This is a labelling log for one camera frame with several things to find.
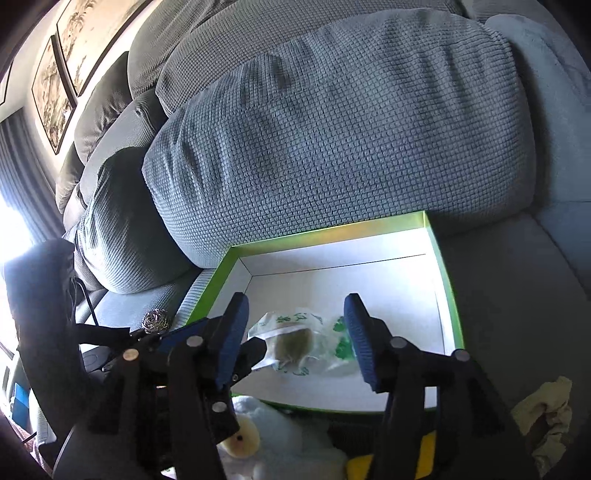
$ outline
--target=framed painting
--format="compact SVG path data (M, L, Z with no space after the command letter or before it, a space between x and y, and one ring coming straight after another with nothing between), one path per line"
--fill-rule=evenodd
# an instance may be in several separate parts
M151 0L70 0L57 21L66 69L80 96L121 32Z
M47 42L41 56L33 80L33 99L49 143L53 151L58 153L74 106L61 81L53 48L55 41L55 37L52 37Z
M10 70L12 69L12 63L8 67L8 70L4 74L4 76L0 79L0 105L6 102L6 91L8 88L8 77L10 75Z

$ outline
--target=window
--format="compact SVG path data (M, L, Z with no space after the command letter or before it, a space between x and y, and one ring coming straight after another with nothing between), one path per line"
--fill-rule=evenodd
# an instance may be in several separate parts
M0 235L0 266L32 247L33 242L21 215L6 206L0 198L0 222L9 235ZM10 313L4 276L0 276L0 342L12 352L18 346L17 331Z

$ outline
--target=couch cushion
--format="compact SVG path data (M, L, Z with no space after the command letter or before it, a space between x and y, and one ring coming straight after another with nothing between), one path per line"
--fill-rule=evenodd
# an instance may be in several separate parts
M514 51L534 128L536 200L591 202L591 73L572 42L519 15L497 15L487 27Z
M163 0L138 30L129 49L131 96L156 86L160 70L182 40L235 0Z
M591 202L547 205L535 217L560 248L591 299Z
M243 61L291 38L353 15L418 7L463 12L455 0L238 0L178 44L162 69L156 93L170 116Z
M102 166L76 245L110 291L136 293L191 268L167 232L142 176L145 148L120 150Z
M131 103L128 53L121 55L97 83L76 124L74 143L82 163L88 161L105 132Z
M195 305L201 298L201 295L205 291L205 287L207 287L207 284L212 279L214 273L215 269L209 268L207 270L203 270L195 279L193 285L191 285L191 288L189 288L189 291L185 295L183 302L178 308L177 314L174 316L174 320L170 325L171 330L176 330L177 328L184 327L187 324L187 321L191 316Z
M174 317L199 272L200 269L193 267L165 285L139 293L121 295L107 292L95 308L99 325L111 328L130 327L132 331L137 330L142 325L144 315L154 309L164 309ZM89 317L86 323L93 323L92 317Z
M90 156L80 179L80 191L87 205L92 200L105 160L126 147L149 147L166 120L154 89L142 93L125 108Z
M144 177L202 268L231 245L415 210L467 229L531 203L521 88L509 44L477 22L353 17L195 96L154 140Z
M485 22L499 14L515 14L545 25L557 34L566 33L538 0L461 0L469 18Z
M572 431L589 414L591 302L530 215L440 238L466 349L513 407L547 381L573 381Z
M68 200L70 200L74 187L80 181L83 171L84 164L80 161L76 147L72 144L56 180L56 204L61 214L66 210Z
M84 215L86 205L83 202L84 200L82 200L80 186L77 184L74 186L72 195L70 195L70 199L68 200L66 209L64 210L64 228L66 229L66 232L74 225L78 225L82 215Z
M103 299L103 297L106 295L108 291L109 290L107 290L106 288L103 288L102 290L91 291L88 294L88 298L92 303L92 307L95 310L95 314L96 306L99 304L99 302ZM76 300L78 301L78 305L76 306L76 314L74 316L76 318L76 323L86 323L88 319L90 319L90 321L94 323L94 320L92 320L92 315L90 314L90 307L88 306L88 302L86 301L84 296L82 296L82 298L77 298Z
M86 262L80 254L80 249L77 247L76 232L78 231L78 224L72 226L63 236L64 239L74 244L74 272L80 278L89 291L96 291L103 289L103 285L96 279L94 274L86 265Z

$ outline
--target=metal screw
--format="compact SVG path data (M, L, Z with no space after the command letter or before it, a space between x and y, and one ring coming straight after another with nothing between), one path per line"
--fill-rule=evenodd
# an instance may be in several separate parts
M227 408L228 406L223 401L217 401L212 405L212 410L215 413L221 413L223 411L226 411Z
M203 343L203 338L200 337L199 335L193 335L189 338L187 338L187 345L193 348L196 348L198 346L201 346L201 344Z
M132 362L138 357L139 352L135 348L128 348L125 352L123 352L123 360L127 360L128 362Z
M393 348L404 348L408 345L408 342L402 337L392 337L390 345Z
M456 350L453 352L453 356L456 357L460 362L467 362L470 359L470 354L465 350Z

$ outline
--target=white stuffed toy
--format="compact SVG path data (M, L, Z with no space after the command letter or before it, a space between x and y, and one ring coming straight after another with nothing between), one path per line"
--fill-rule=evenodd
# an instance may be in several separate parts
M343 480L346 455L326 424L289 418L253 397L234 397L240 425L217 446L229 480Z

